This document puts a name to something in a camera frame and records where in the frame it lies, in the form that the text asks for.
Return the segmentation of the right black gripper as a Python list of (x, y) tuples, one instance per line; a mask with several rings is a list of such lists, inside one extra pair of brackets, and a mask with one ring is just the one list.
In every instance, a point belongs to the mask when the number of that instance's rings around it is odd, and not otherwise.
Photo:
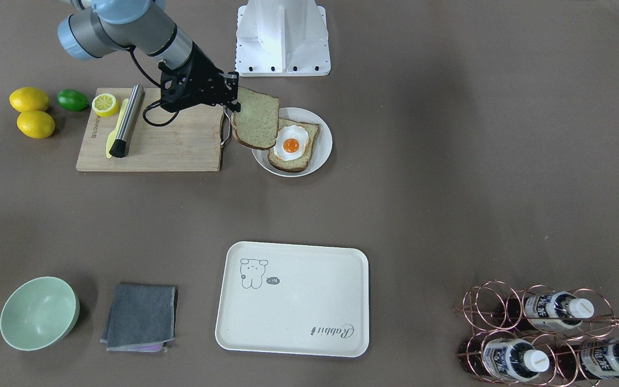
[(160, 63), (159, 70), (160, 105), (167, 112), (175, 113), (199, 104), (223, 105), (231, 112), (241, 112), (239, 73), (224, 74), (196, 44), (182, 66), (170, 69)]

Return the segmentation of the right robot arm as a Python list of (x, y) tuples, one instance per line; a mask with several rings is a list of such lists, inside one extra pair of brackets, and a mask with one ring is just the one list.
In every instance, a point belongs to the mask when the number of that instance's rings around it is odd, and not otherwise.
[(58, 27), (66, 52), (79, 60), (100, 59), (133, 47), (154, 59), (161, 71), (160, 106), (170, 113), (199, 104), (239, 112), (239, 75), (224, 73), (167, 15), (163, 1), (81, 1), (79, 13)]

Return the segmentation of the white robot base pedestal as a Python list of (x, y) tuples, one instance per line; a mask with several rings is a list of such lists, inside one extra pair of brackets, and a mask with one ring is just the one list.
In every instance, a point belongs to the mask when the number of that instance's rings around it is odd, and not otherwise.
[(327, 15), (315, 1), (248, 1), (236, 15), (234, 69), (240, 76), (330, 74)]

